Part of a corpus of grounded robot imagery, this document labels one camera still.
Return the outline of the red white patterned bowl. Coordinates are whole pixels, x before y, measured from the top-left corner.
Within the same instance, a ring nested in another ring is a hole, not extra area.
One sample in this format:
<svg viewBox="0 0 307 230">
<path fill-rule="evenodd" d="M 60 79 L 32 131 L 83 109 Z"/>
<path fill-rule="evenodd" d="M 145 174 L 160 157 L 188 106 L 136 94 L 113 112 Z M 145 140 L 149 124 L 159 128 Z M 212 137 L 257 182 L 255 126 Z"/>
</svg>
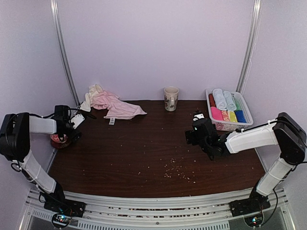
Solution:
<svg viewBox="0 0 307 230">
<path fill-rule="evenodd" d="M 65 143 L 68 137 L 64 134 L 63 136 L 59 136 L 58 134 L 50 135 L 50 138 L 55 143 Z"/>
</svg>

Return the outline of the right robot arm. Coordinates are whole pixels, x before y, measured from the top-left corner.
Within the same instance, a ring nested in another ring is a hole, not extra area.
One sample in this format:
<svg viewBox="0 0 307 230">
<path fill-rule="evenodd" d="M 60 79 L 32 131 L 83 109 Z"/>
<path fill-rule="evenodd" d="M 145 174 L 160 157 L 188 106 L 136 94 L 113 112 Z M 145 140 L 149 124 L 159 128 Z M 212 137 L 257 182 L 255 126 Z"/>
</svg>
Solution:
<svg viewBox="0 0 307 230">
<path fill-rule="evenodd" d="M 199 146 L 210 160 L 251 149 L 279 151 L 246 200 L 246 208 L 252 212 L 257 211 L 276 186 L 306 158 L 306 131 L 286 112 L 265 124 L 219 135 L 211 119 L 197 111 L 192 130 L 185 131 L 185 138 L 188 144 Z"/>
</svg>

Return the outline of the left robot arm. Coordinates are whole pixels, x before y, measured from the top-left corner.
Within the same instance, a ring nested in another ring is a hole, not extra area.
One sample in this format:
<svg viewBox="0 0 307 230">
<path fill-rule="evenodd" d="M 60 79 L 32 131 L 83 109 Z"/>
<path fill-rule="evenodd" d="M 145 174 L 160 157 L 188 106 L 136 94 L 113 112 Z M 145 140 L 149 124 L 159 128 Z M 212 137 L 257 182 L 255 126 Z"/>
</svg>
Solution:
<svg viewBox="0 0 307 230">
<path fill-rule="evenodd" d="M 72 118 L 56 116 L 43 118 L 30 113 L 7 114 L 0 128 L 0 154 L 11 166 L 35 184 L 43 193 L 51 197 L 50 204 L 59 213 L 69 209 L 62 186 L 55 181 L 35 159 L 30 143 L 30 134 L 57 134 L 61 137 L 72 137 L 77 140 L 80 135 L 77 127 L 85 121 L 82 114 Z"/>
</svg>

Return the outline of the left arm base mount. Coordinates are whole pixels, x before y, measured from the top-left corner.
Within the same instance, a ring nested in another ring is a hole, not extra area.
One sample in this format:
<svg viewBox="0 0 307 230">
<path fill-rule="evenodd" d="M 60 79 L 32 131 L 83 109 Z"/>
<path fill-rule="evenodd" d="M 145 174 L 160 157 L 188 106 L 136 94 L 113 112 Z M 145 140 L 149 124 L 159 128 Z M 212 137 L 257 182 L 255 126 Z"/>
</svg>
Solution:
<svg viewBox="0 0 307 230">
<path fill-rule="evenodd" d="M 63 204 L 51 201 L 44 203 L 44 209 L 55 213 L 51 218 L 51 223 L 57 229 L 68 227 L 73 217 L 82 218 L 85 207 L 84 202 L 73 200 L 65 200 Z"/>
</svg>

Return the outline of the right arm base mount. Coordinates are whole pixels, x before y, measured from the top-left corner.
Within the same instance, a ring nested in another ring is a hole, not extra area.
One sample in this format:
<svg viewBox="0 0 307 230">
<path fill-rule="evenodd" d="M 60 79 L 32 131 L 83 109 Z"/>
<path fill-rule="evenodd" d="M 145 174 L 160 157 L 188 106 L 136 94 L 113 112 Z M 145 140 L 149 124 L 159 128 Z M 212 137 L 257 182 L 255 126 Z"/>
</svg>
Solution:
<svg viewBox="0 0 307 230">
<path fill-rule="evenodd" d="M 264 222 L 263 210 L 271 207 L 268 200 L 260 202 L 257 199 L 241 199 L 229 203 L 232 217 L 242 216 L 247 226 L 256 228 Z"/>
</svg>

